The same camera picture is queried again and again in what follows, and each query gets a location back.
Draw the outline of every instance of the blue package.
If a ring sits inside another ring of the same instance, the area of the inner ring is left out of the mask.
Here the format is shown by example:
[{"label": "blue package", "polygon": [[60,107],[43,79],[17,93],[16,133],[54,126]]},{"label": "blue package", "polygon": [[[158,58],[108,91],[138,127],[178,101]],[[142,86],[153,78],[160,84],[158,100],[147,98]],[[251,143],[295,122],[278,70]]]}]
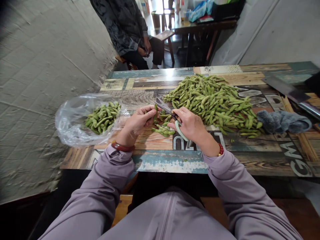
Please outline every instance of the blue package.
[{"label": "blue package", "polygon": [[214,0],[207,0],[207,14],[211,15]]},{"label": "blue package", "polygon": [[190,13],[189,21],[195,22],[199,18],[203,17],[206,14],[206,9],[207,9],[207,2],[206,1],[199,3],[195,7],[195,9],[193,9],[192,12]]}]

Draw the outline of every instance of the seated person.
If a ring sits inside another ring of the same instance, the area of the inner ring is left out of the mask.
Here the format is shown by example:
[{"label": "seated person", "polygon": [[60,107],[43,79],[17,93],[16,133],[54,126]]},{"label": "seated person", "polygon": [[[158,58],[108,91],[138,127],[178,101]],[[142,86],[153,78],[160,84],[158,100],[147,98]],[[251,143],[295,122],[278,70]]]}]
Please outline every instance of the seated person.
[{"label": "seated person", "polygon": [[136,65],[149,69],[143,57],[153,51],[152,69],[162,64],[164,43],[148,36],[148,27],[135,0],[90,0],[106,26],[117,53]]},{"label": "seated person", "polygon": [[[123,151],[112,145],[107,147],[39,240],[302,240],[284,212],[244,165],[231,152],[222,151],[201,118],[185,107],[173,111],[182,121],[181,132],[202,151],[208,176],[228,215],[230,232],[209,215],[201,202],[182,189],[172,187],[136,204],[111,228],[120,194],[135,168],[132,147],[145,128],[153,124],[157,114],[154,106],[149,105],[139,108],[117,135],[116,143]],[[169,123],[168,127],[175,128],[175,124]],[[143,199],[149,193],[136,194],[135,190],[133,204],[136,197]]]}]

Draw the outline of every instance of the wall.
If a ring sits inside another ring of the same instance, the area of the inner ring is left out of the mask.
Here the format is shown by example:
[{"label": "wall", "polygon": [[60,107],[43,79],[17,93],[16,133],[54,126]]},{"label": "wall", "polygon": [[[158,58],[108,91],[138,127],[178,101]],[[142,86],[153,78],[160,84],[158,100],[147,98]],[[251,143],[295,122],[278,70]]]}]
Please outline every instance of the wall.
[{"label": "wall", "polygon": [[89,0],[8,4],[0,32],[0,203],[55,187],[67,152],[55,112],[98,91],[116,54]]},{"label": "wall", "polygon": [[240,64],[312,61],[320,67],[319,12],[319,0],[280,0]]},{"label": "wall", "polygon": [[214,65],[312,61],[320,66],[318,0],[247,0],[235,31],[221,33]]}]

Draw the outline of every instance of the plastic bag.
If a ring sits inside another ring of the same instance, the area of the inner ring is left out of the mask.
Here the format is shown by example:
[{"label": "plastic bag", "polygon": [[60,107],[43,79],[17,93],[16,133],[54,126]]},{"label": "plastic bag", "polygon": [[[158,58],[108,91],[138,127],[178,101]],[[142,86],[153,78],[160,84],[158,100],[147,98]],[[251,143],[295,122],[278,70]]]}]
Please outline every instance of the plastic bag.
[{"label": "plastic bag", "polygon": [[[97,135],[85,126],[85,120],[89,114],[93,113],[93,110],[103,104],[107,106],[108,102],[119,102],[121,104],[120,114],[109,131]],[[115,130],[122,128],[128,117],[130,114],[127,107],[119,98],[107,94],[88,93],[63,103],[56,113],[55,126],[62,143],[79,148],[107,142]]]},{"label": "plastic bag", "polygon": [[189,21],[195,22],[199,18],[203,17],[206,13],[206,9],[207,9],[206,1],[199,3],[199,5],[196,6],[195,9],[193,9],[192,12],[190,13]]},{"label": "plastic bag", "polygon": [[214,0],[207,0],[207,14],[211,15]]}]

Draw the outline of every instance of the jacket zipper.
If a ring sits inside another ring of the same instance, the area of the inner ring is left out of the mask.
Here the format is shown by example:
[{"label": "jacket zipper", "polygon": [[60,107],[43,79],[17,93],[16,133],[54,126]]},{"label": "jacket zipper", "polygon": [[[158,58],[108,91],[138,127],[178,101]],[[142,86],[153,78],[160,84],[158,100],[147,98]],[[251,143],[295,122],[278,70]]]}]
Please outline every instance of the jacket zipper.
[{"label": "jacket zipper", "polygon": [[163,231],[162,231],[162,236],[161,236],[161,240],[164,239],[164,236],[165,236],[165,233],[166,233],[166,230],[167,230],[167,224],[168,224],[168,220],[169,220],[169,216],[170,216],[170,212],[171,212],[171,206],[172,206],[172,202],[173,202],[173,196],[174,196],[174,192],[172,193],[172,196],[171,196],[171,199],[170,199],[170,202],[169,202],[169,210],[167,212],[167,215],[166,215],[166,220],[164,222],[164,227],[163,227]]}]

